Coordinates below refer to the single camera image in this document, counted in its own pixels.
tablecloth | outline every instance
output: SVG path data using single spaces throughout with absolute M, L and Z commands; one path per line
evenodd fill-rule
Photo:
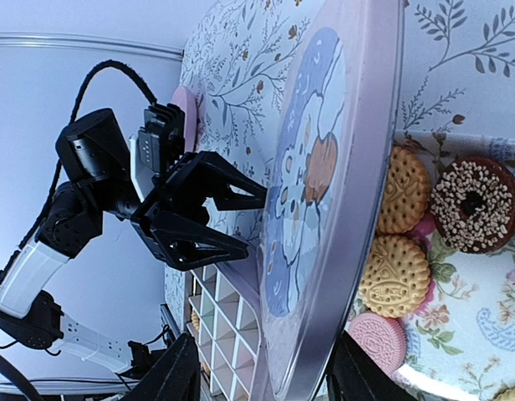
M 198 150 L 215 150 L 268 184 L 288 67 L 323 2 L 221 0 L 208 13 L 181 73 L 199 109 Z M 454 155 L 471 153 L 515 174 L 515 1 L 405 1 L 395 136 L 433 177 Z M 210 226 L 258 245 L 261 212 L 210 211 Z M 448 384 L 450 398 L 490 400 L 515 385 L 515 238 L 488 259 L 448 251 L 430 220 L 416 235 L 433 281 L 426 303 L 402 321 L 413 374 L 395 379 L 419 400 L 420 388 L 435 383 Z M 183 275 L 167 269 L 166 301 L 182 326 L 183 285 Z M 357 302 L 352 313 L 362 311 Z

white sprinkles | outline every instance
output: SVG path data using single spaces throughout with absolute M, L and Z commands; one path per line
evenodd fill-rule
M 484 165 L 464 160 L 452 167 L 431 194 L 431 212 L 439 218 L 446 244 L 465 252 L 491 248 L 507 234 L 512 194 Z M 482 204 L 468 215 L 462 202 L 472 194 Z

white wall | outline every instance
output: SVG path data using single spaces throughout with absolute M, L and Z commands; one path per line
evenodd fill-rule
M 178 62 L 78 50 L 0 48 L 0 269 L 46 198 L 57 160 L 54 143 L 68 123 L 84 76 L 111 57 L 136 69 L 161 102 L 171 99 L 179 79 Z M 105 70 L 94 78 L 80 115 L 111 107 L 127 138 L 143 124 L 146 106 L 130 80 Z M 107 216 L 104 235 L 61 269 L 47 290 L 71 317 L 107 336 L 144 342 L 160 331 L 163 266 L 129 222 Z M 0 332 L 0 343 L 9 340 Z M 29 378 L 115 379 L 104 368 L 69 355 L 51 358 L 21 345 L 3 354 Z
M 183 48 L 217 0 L 0 0 L 0 32 L 81 33 Z

pink cookie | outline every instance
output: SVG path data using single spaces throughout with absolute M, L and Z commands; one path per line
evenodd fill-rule
M 405 361 L 406 335 L 395 319 L 362 313 L 350 323 L 349 335 L 388 375 Z

chocolate donut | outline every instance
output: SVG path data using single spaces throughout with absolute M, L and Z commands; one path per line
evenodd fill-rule
M 456 160 L 432 190 L 431 213 L 449 247 L 466 253 L 496 251 L 515 234 L 515 178 L 486 157 Z

